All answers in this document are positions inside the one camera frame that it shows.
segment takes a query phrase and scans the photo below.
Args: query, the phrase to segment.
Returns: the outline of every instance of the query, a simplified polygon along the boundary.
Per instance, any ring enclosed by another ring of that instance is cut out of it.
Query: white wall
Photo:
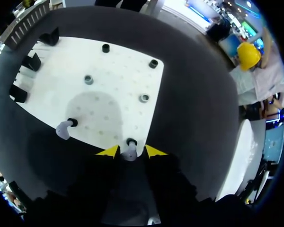
[[[93,6],[96,0],[62,0],[63,7]]]

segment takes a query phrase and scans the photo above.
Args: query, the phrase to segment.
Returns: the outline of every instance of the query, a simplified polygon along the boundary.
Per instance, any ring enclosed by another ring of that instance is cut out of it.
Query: yellow hard hat
[[[240,67],[244,71],[255,66],[261,59],[260,51],[253,44],[247,42],[241,43],[237,48],[237,52],[240,59]]]

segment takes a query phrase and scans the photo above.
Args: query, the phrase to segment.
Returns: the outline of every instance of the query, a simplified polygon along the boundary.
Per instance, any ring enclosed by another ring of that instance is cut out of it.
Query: dark gray tabletop
[[[81,161],[101,151],[75,139],[59,139],[53,128],[9,98],[21,60],[40,34],[57,26],[61,36],[107,41],[164,62],[147,143],[179,157],[182,171],[197,186],[198,199],[216,196],[238,130],[236,88],[226,68],[204,47],[163,22],[102,7],[51,11],[16,51],[5,48],[2,52],[0,170],[6,179],[15,180],[32,199],[45,196],[48,189],[63,194],[81,171]],[[140,160],[128,165],[120,189],[122,198],[154,205]]]

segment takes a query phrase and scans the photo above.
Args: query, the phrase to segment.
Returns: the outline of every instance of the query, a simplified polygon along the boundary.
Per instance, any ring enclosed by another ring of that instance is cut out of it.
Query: desk
[[[22,59],[40,34],[50,33],[57,26],[60,36],[116,44],[164,63],[146,143],[180,159],[183,173],[197,187],[197,199],[214,198],[229,169],[238,131],[237,92],[227,70],[207,50],[171,26],[129,10],[104,7],[50,11],[15,51],[7,46],[2,50],[0,171],[7,181],[16,181],[31,199],[44,197],[47,190],[65,194],[82,171],[82,161],[103,150],[74,138],[58,138],[52,127],[9,97]],[[118,196],[142,201],[155,212],[139,158],[129,163],[120,184]]]

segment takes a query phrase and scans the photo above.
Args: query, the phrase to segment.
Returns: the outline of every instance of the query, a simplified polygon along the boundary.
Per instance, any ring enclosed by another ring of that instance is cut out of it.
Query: black bracket
[[[15,98],[15,102],[24,103],[27,99],[27,92],[12,85],[9,89],[9,94]]]
[[[59,41],[59,28],[56,28],[50,34],[44,33],[40,35],[39,41],[47,45],[50,45],[50,46],[55,46],[57,42]]]
[[[41,66],[41,60],[38,57],[37,53],[34,54],[34,56],[31,58],[29,56],[26,56],[23,61],[22,61],[22,65],[24,67],[29,68],[32,71],[38,71],[40,66]]]

